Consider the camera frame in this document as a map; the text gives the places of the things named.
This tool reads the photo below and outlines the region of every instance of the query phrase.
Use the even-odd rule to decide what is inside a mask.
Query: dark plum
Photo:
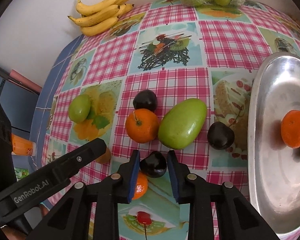
[[[225,150],[234,142],[234,132],[222,122],[214,122],[208,130],[208,143],[213,149]]]
[[[133,99],[134,109],[145,108],[152,112],[157,109],[158,100],[155,93],[149,89],[139,92]]]
[[[154,151],[140,161],[140,170],[150,178],[160,178],[167,171],[167,161],[162,153]]]

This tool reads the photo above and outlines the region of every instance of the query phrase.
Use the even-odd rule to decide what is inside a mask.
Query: bunch of bananas
[[[114,26],[119,18],[133,9],[134,4],[125,3],[128,0],[103,0],[94,5],[85,5],[77,0],[75,9],[82,18],[68,16],[86,36],[94,36]]]

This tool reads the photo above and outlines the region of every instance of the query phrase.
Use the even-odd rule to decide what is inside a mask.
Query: tablecloth
[[[176,151],[180,162],[208,182],[231,181],[249,199],[247,178],[247,125],[251,87],[258,67],[271,53],[288,51],[300,56],[300,27],[286,14],[252,1],[241,8],[203,6],[187,8],[178,0],[164,0],[134,8],[109,31],[79,36],[59,55],[47,78],[34,113],[30,139],[37,142],[32,170],[100,137],[112,152],[111,163],[92,162],[71,178],[71,184],[49,201],[54,205],[76,182],[96,183],[126,162],[133,149],[141,158],[168,148],[159,140],[132,141],[125,119],[133,98],[151,89],[158,98],[159,119],[177,103],[199,98],[208,108],[196,140]],[[93,99],[95,115],[84,125],[68,118],[71,101],[79,94]],[[221,121],[235,133],[224,151],[212,149],[207,131]],[[189,205],[172,197],[169,175],[149,179],[147,193],[130,205],[119,205],[122,239],[145,239],[135,215],[151,215],[151,239],[186,239]],[[90,229],[93,228],[95,205]],[[218,223],[213,206],[215,239]],[[300,230],[285,239],[296,239]]]

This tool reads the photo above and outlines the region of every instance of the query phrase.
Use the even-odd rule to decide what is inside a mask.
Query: screw
[[[76,184],[74,184],[74,187],[76,189],[83,188],[83,186],[84,186],[83,182],[77,182]]]
[[[195,180],[197,178],[197,175],[190,173],[190,174],[188,174],[187,178],[190,180]]]
[[[120,179],[121,175],[119,173],[113,173],[111,179]]]
[[[232,187],[233,187],[233,183],[230,182],[230,181],[226,181],[226,182],[224,183],[224,185],[225,185],[225,187],[227,187],[227,188],[232,188]]]

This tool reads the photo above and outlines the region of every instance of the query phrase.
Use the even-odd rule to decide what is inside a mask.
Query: silver oval tray
[[[300,228],[300,148],[287,147],[280,123],[300,110],[300,58],[274,53],[253,83],[248,124],[251,204],[280,238]]]

